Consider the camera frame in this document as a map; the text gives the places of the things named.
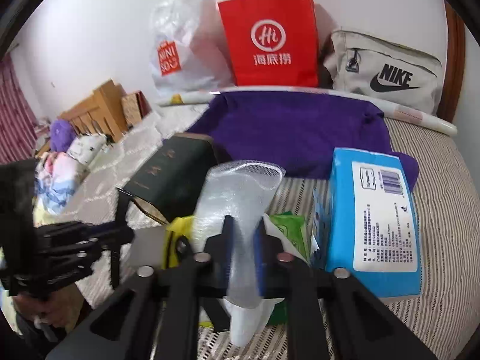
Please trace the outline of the person's left hand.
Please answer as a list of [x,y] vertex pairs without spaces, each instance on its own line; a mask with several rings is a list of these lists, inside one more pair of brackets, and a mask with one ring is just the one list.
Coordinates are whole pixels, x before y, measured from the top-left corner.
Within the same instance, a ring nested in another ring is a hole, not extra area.
[[75,284],[52,292],[46,301],[21,293],[12,297],[16,311],[34,322],[53,325],[56,328],[65,328],[68,332],[78,322],[80,311],[84,304],[84,297]]

